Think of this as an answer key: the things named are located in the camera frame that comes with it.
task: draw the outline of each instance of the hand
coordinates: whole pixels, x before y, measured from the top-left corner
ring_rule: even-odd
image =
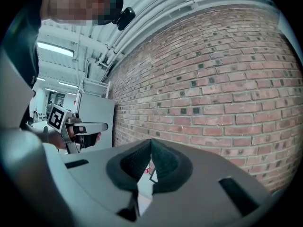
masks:
[[[79,131],[83,132],[83,127],[79,127]],[[72,128],[72,126],[67,128],[67,132],[68,132],[68,136],[72,139],[75,136],[74,130]],[[101,133],[98,133],[97,139],[96,139],[96,143],[100,140],[100,136]]]
[[[72,126],[67,128],[67,132],[71,139],[75,136]],[[100,140],[100,136],[101,136],[101,133],[98,134],[96,143]],[[50,133],[48,139],[49,139],[49,143],[55,145],[57,149],[66,149],[65,143],[63,142],[60,134],[57,131]]]

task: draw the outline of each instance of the ceiling light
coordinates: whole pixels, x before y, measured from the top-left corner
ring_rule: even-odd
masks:
[[[52,89],[48,89],[48,88],[46,88],[46,90],[51,91],[51,92],[55,92],[55,93],[57,92],[56,90],[52,90]]]
[[[41,49],[46,49],[46,50],[58,52],[60,54],[67,55],[67,56],[70,56],[70,57],[74,56],[74,51],[68,50],[66,48],[63,48],[63,47],[60,47],[60,46],[57,46],[57,45],[54,45],[54,44],[38,42],[37,45]]]
[[[78,88],[77,86],[74,86],[74,85],[71,85],[71,84],[66,84],[66,83],[63,83],[63,82],[59,82],[59,84],[69,86],[69,87]]]

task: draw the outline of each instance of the brick wall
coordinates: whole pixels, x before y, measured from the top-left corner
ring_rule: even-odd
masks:
[[[220,154],[268,189],[301,159],[303,82],[278,17],[221,6],[176,21],[109,77],[114,145],[159,138]]]

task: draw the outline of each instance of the shelf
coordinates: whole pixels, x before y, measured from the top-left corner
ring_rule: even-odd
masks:
[[[99,82],[96,80],[83,77],[79,90],[81,93],[87,93],[87,94],[107,98],[109,88],[110,88],[110,82],[107,84],[104,82]]]

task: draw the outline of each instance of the white wall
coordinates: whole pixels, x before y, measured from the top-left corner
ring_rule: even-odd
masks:
[[[48,91],[44,89],[44,87],[41,87],[40,81],[37,81],[33,87],[33,90],[36,91],[36,103],[37,103],[37,112],[38,113],[46,113],[46,103],[48,98]]]
[[[75,111],[75,103],[76,97],[74,95],[65,94],[64,102],[63,102],[63,108],[64,109],[70,109],[72,112]]]

